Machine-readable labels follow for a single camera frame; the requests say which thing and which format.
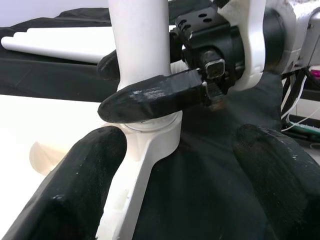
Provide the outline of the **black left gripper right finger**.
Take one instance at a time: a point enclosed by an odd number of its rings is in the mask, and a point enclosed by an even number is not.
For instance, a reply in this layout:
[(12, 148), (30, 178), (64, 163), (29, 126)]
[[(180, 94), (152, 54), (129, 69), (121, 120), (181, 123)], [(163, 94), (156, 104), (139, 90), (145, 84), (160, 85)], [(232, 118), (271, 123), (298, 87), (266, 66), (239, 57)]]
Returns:
[(320, 240), (320, 165), (292, 138), (253, 124), (232, 150), (278, 240)]

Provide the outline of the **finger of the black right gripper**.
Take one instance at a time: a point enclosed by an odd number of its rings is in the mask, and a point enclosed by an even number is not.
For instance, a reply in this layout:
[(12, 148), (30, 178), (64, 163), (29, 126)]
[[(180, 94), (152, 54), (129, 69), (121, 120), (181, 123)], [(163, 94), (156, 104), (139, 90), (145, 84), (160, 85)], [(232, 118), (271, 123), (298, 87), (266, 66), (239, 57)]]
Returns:
[(120, 68), (118, 62), (117, 51), (114, 50), (104, 56), (97, 64), (97, 75), (100, 79), (113, 81), (120, 79)]
[(161, 118), (189, 107), (208, 103), (198, 70), (158, 75), (131, 84), (106, 98), (98, 115), (108, 123), (129, 124)]

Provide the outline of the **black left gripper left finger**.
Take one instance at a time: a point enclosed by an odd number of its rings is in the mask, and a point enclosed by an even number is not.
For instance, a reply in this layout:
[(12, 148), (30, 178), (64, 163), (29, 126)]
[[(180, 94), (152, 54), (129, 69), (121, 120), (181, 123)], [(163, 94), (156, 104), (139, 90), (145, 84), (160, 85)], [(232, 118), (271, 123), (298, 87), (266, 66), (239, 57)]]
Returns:
[(88, 133), (45, 177), (2, 240), (95, 240), (125, 154), (120, 128)]

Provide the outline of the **white plastic table top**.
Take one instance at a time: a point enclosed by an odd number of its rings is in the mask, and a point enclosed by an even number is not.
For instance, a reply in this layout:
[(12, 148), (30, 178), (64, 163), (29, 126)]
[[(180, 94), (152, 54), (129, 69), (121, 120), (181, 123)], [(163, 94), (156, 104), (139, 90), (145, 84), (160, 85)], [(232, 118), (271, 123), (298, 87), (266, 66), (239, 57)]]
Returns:
[[(45, 176), (92, 130), (98, 103), (0, 95), (0, 239)], [(120, 124), (127, 151), (112, 182), (98, 240), (132, 240), (153, 166), (180, 142), (182, 112)]]

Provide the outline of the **black table cloth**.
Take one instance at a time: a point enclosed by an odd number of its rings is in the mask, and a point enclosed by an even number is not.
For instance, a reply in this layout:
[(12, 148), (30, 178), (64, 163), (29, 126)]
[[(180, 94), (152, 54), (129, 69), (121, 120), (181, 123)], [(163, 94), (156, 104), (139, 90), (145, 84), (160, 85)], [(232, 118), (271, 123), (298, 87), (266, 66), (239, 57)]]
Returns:
[[(49, 61), (13, 53), (0, 42), (3, 83), (22, 97), (101, 103), (119, 80), (100, 80), (82, 61)], [(152, 167), (131, 240), (275, 240), (271, 225), (238, 164), (232, 138), (244, 124), (281, 130), (281, 77), (227, 94), (222, 109), (196, 105), (182, 112), (176, 150)]]

